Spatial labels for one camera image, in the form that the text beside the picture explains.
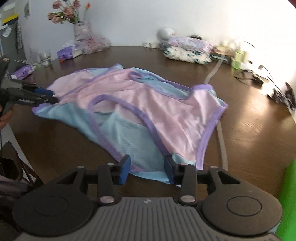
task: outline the green object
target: green object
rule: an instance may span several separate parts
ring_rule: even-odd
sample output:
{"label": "green object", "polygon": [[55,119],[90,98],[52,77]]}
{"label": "green object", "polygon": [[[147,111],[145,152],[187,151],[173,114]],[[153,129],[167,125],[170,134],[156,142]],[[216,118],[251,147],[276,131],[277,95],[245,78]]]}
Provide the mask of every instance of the green object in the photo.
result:
{"label": "green object", "polygon": [[296,160],[287,168],[286,176],[279,198],[283,206],[283,218],[276,235],[283,241],[296,240]]}
{"label": "green object", "polygon": [[244,51],[237,49],[234,58],[231,60],[231,66],[235,69],[240,69],[241,63],[244,59]]}

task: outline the blue gripper pad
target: blue gripper pad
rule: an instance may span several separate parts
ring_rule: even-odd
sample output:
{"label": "blue gripper pad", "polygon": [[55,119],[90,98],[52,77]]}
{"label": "blue gripper pad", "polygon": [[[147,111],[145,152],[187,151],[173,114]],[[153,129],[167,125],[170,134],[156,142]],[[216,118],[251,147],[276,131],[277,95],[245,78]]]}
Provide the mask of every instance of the blue gripper pad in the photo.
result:
{"label": "blue gripper pad", "polygon": [[42,95],[49,95],[49,96],[54,95],[53,91],[50,91],[50,90],[47,90],[47,89],[44,89],[44,88],[36,88],[34,92],[37,93],[37,94],[42,94]]}
{"label": "blue gripper pad", "polygon": [[131,168],[131,157],[129,155],[124,155],[118,165],[121,166],[119,184],[125,184]]}
{"label": "blue gripper pad", "polygon": [[174,160],[172,159],[172,156],[165,156],[163,160],[163,164],[165,167],[165,173],[168,176],[168,180],[170,184],[175,184],[174,181]]}

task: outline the purple trim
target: purple trim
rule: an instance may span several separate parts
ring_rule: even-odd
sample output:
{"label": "purple trim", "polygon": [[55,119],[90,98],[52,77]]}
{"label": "purple trim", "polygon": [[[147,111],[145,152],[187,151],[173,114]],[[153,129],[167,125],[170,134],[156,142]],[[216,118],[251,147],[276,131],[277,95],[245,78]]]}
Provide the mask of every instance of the purple trim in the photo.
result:
{"label": "purple trim", "polygon": [[[122,66],[121,64],[116,64],[116,65],[114,65],[114,66],[112,66],[112,67],[109,67],[109,68],[107,68],[107,69],[112,69],[112,68],[114,68],[114,67],[120,67],[120,66]],[[87,68],[87,69],[81,69],[81,70],[77,70],[77,71],[75,71],[75,72],[72,72],[72,73],[70,73],[70,74],[67,74],[67,75],[64,75],[64,76],[61,76],[61,77],[65,77],[65,76],[68,76],[68,75],[71,75],[71,74],[76,74],[76,73],[79,73],[79,72],[81,72],[81,71],[83,71],[83,70],[88,70],[88,69],[99,69],[99,68]]]}
{"label": "purple trim", "polygon": [[156,74],[154,74],[154,73],[143,74],[143,73],[137,73],[136,71],[133,71],[132,73],[135,74],[135,75],[137,75],[137,76],[139,76],[140,78],[143,78],[143,76],[147,76],[147,75],[148,75],[148,76],[153,76],[153,77],[155,77],[156,79],[158,79],[159,81],[161,81],[161,82],[165,82],[165,83],[169,83],[169,84],[175,86],[175,87],[178,88],[178,89],[185,90],[185,91],[190,91],[190,90],[191,90],[190,87],[187,87],[187,86],[184,86],[184,85],[178,84],[178,83],[173,82],[173,81],[166,80],[166,79],[164,79],[164,78],[162,78],[162,77],[160,77],[159,75],[156,75]]}
{"label": "purple trim", "polygon": [[[122,159],[123,155],[117,151],[117,149],[107,140],[107,138],[105,138],[105,136],[101,132],[100,127],[97,124],[96,118],[94,116],[94,107],[89,106],[87,109],[87,113],[89,116],[89,124],[90,124],[91,128],[93,129],[95,135],[97,136],[100,146],[102,148],[104,148],[106,151],[108,151],[110,153],[110,155],[116,161],[119,162]],[[141,169],[141,168],[137,167],[135,164],[131,163],[130,172],[143,172],[143,171],[144,171],[143,169]]]}
{"label": "purple trim", "polygon": [[201,136],[199,146],[197,148],[196,157],[195,157],[195,167],[198,170],[203,170],[203,163],[205,158],[205,151],[207,149],[207,145],[209,143],[210,137],[217,125],[217,121],[221,118],[223,112],[228,107],[226,103],[221,104],[219,108],[213,114],[211,120],[205,126],[205,130]]}
{"label": "purple trim", "polygon": [[40,104],[40,105],[38,105],[36,107],[33,107],[32,112],[35,114],[37,111],[40,111],[42,108],[47,107],[49,105],[52,105],[52,104],[50,104],[50,103],[42,103],[42,104]]}
{"label": "purple trim", "polygon": [[192,90],[213,90],[213,86],[210,84],[199,84],[199,85],[194,85],[192,87]]}
{"label": "purple trim", "polygon": [[[107,74],[109,71],[111,71],[112,69],[114,68],[114,66],[113,67],[110,67],[110,68],[108,68],[106,71],[104,71],[103,73],[101,73],[101,74],[99,74],[99,75],[96,75],[95,77],[93,77],[92,79],[90,79],[90,80],[88,80],[87,82],[85,82],[84,84],[88,84],[88,83],[91,83],[91,82],[93,82],[97,77],[101,77],[101,76],[103,76],[103,75],[105,75],[105,74]],[[80,86],[78,86],[78,87],[76,87],[76,88],[74,88],[74,89],[72,89],[71,91],[69,91],[68,93],[66,93],[66,94],[64,94],[63,96],[61,96],[60,98],[62,99],[64,96],[66,96],[66,95],[68,95],[68,94],[71,94],[71,93],[73,93],[74,91],[76,91],[76,90],[78,90],[79,88],[81,87],[81,85]]]}
{"label": "purple trim", "polygon": [[103,101],[103,100],[110,100],[110,101],[114,101],[117,104],[120,104],[122,107],[129,109],[132,113],[134,113],[135,115],[137,115],[147,126],[147,128],[149,129],[149,132],[151,134],[151,137],[155,143],[155,145],[158,147],[158,149],[160,150],[160,152],[165,156],[165,155],[169,155],[169,151],[166,149],[165,145],[162,143],[157,129],[155,127],[155,125],[153,124],[153,122],[149,119],[149,117],[140,109],[138,109],[137,107],[135,107],[134,105],[131,105],[130,103],[125,102],[124,100],[114,97],[112,95],[99,95],[95,98],[93,98],[89,105],[88,105],[88,109],[91,110],[94,113],[94,105]]}

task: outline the tissue box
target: tissue box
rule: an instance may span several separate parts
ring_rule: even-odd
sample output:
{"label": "tissue box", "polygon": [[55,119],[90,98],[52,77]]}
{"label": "tissue box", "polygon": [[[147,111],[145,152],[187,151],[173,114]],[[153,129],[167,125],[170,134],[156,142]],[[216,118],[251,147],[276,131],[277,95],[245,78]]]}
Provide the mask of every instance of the tissue box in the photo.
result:
{"label": "tissue box", "polygon": [[31,65],[27,64],[24,67],[21,67],[16,72],[14,72],[11,75],[11,78],[13,80],[23,80],[24,78],[26,78],[28,75],[30,75],[32,73],[33,73],[33,69],[31,67]]}
{"label": "tissue box", "polygon": [[58,56],[59,60],[76,58],[77,56],[79,56],[81,54],[82,54],[82,51],[76,50],[73,46],[63,48],[62,50],[57,52],[57,56]]}

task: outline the purple package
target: purple package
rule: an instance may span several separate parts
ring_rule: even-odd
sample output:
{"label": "purple package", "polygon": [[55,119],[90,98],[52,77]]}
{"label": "purple package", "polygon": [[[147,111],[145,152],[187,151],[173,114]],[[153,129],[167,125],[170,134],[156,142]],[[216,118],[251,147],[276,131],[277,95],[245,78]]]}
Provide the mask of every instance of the purple package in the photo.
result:
{"label": "purple package", "polygon": [[59,60],[73,58],[73,47],[69,46],[57,52]]}
{"label": "purple package", "polygon": [[28,75],[30,75],[32,73],[33,73],[33,70],[32,70],[31,65],[27,64],[27,65],[21,67],[16,72],[14,72],[11,75],[11,78],[14,80],[23,80],[24,78],[26,78]]}
{"label": "purple package", "polygon": [[213,45],[209,42],[200,39],[194,39],[189,37],[170,37],[168,43],[172,46],[181,47],[189,51],[198,51],[202,53],[210,53],[213,49]]}

